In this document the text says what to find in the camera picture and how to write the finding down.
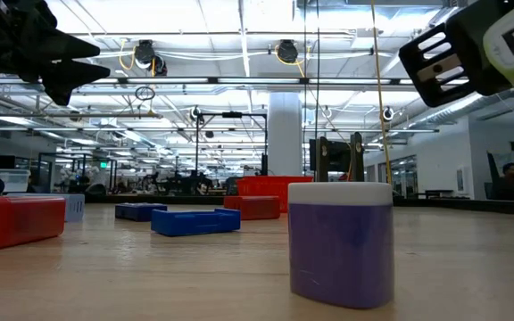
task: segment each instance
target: dark blue tray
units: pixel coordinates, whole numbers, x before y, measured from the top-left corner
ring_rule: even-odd
[[[239,210],[152,211],[152,230],[166,236],[230,232],[241,228]]]
[[[136,222],[150,222],[152,210],[167,210],[168,206],[155,203],[122,203],[116,205],[116,218],[131,219]]]

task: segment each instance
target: purple cup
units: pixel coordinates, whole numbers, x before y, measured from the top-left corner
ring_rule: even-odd
[[[394,297],[392,207],[388,184],[291,184],[291,291],[347,308],[386,305]]]

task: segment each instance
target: white pillar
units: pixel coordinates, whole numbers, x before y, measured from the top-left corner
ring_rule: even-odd
[[[269,174],[303,174],[301,101],[297,93],[269,94]]]

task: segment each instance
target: red storage box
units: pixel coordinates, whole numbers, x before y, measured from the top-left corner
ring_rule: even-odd
[[[64,211],[63,198],[0,196],[0,249],[60,235]]]
[[[277,219],[281,216],[277,196],[226,196],[223,207],[241,212],[241,220]]]
[[[240,196],[277,196],[282,213],[286,213],[288,189],[291,183],[310,183],[313,177],[261,176],[237,180]]]

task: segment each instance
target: table surface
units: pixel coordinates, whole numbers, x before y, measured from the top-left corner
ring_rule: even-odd
[[[352,310],[290,293],[286,216],[169,238],[90,204],[0,250],[0,320],[514,320],[514,216],[397,208],[394,233],[394,302]]]

